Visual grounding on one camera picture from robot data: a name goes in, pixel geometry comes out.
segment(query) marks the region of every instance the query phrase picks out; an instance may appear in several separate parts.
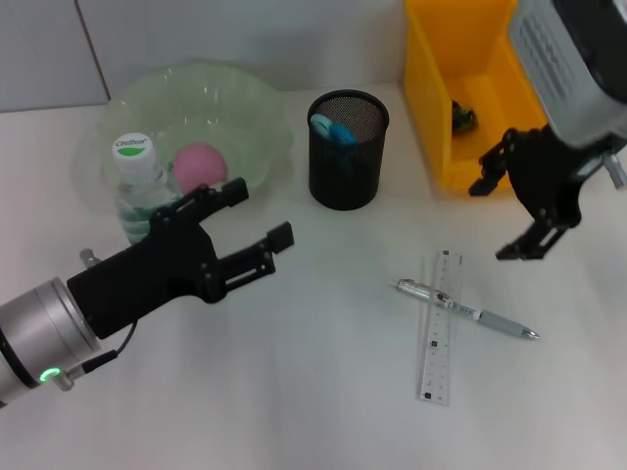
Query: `water bottle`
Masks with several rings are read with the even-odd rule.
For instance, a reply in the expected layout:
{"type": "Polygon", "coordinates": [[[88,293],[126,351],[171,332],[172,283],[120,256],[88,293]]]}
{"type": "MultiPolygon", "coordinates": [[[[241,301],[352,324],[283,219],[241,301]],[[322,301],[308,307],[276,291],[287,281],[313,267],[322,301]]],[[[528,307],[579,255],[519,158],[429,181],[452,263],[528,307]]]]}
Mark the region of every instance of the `water bottle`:
{"type": "Polygon", "coordinates": [[[131,133],[113,146],[121,183],[116,208],[121,226],[131,244],[140,242],[150,231],[150,217],[160,207],[181,197],[174,178],[159,164],[150,138],[131,133]]]}

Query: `bottle cap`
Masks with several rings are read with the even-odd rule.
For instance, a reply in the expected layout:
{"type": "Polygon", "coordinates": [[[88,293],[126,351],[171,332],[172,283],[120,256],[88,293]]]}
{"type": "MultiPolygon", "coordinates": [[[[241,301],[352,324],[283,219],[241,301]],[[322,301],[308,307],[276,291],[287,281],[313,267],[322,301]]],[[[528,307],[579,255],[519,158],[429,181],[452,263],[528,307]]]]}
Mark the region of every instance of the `bottle cap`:
{"type": "Polygon", "coordinates": [[[157,155],[147,135],[139,132],[125,134],[114,143],[112,152],[124,180],[145,179],[155,172],[157,155]]]}

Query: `white wall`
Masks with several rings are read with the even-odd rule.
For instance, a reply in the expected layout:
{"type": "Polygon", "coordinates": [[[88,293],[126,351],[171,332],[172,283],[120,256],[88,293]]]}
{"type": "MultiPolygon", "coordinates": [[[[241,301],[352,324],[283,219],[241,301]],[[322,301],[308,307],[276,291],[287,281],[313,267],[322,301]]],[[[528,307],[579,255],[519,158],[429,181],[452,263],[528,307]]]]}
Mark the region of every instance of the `white wall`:
{"type": "Polygon", "coordinates": [[[106,100],[72,0],[0,0],[0,112],[106,100]]]}
{"type": "Polygon", "coordinates": [[[81,0],[112,95],[153,69],[237,64],[281,89],[397,81],[402,0],[81,0]]]}

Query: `pink ball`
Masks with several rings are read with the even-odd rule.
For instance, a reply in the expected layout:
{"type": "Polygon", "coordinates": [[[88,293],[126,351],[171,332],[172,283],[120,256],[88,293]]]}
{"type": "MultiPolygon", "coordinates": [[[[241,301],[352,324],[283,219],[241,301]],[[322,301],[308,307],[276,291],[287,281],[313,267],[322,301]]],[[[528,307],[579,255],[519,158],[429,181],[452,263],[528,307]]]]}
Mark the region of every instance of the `pink ball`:
{"type": "Polygon", "coordinates": [[[178,151],[174,158],[172,173],[183,194],[187,194],[201,184],[214,186],[226,181],[227,168],[226,162],[215,147],[194,142],[178,151]]]}

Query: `green led light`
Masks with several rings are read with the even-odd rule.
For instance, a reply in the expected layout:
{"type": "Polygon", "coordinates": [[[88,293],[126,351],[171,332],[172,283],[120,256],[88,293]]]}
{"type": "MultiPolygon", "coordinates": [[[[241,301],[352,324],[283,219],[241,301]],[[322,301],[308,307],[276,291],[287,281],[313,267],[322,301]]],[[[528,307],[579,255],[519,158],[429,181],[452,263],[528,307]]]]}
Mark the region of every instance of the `green led light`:
{"type": "Polygon", "coordinates": [[[59,367],[52,367],[46,371],[44,371],[39,376],[39,382],[46,382],[51,377],[56,377],[61,373],[61,369],[59,367]]]}

